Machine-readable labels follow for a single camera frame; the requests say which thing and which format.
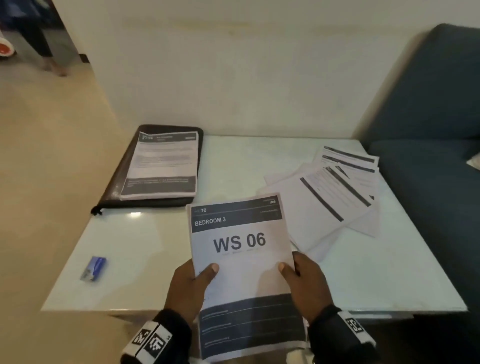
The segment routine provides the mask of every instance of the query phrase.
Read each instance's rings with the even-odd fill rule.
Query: black sleeve
[[[341,310],[326,307],[308,328],[310,346],[317,363],[376,364],[380,356],[372,343],[360,343],[337,315]]]
[[[173,310],[160,311],[153,321],[158,322],[171,334],[171,339],[164,350],[155,360],[155,364],[186,364],[188,363],[188,352],[192,343],[192,329],[187,322]],[[132,356],[122,355],[121,364],[141,364]]]

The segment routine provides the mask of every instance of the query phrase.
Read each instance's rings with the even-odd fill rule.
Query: person's right hand
[[[323,309],[333,304],[327,280],[313,260],[305,254],[294,252],[295,270],[280,263],[278,270],[292,291],[292,300],[300,314],[311,324]]]

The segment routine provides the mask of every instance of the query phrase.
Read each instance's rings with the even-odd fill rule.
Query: white tabletop
[[[205,136],[195,201],[253,196],[264,175],[311,162],[324,144],[364,152],[356,140]],[[364,313],[465,311],[383,178],[380,208],[377,238],[344,228],[321,263],[335,304]],[[108,263],[98,281],[81,281],[93,255]],[[159,310],[173,271],[190,258],[185,208],[106,210],[90,219],[42,310]]]

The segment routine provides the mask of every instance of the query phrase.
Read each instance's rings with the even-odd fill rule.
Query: white wall
[[[418,35],[478,0],[56,0],[119,121],[351,137]]]

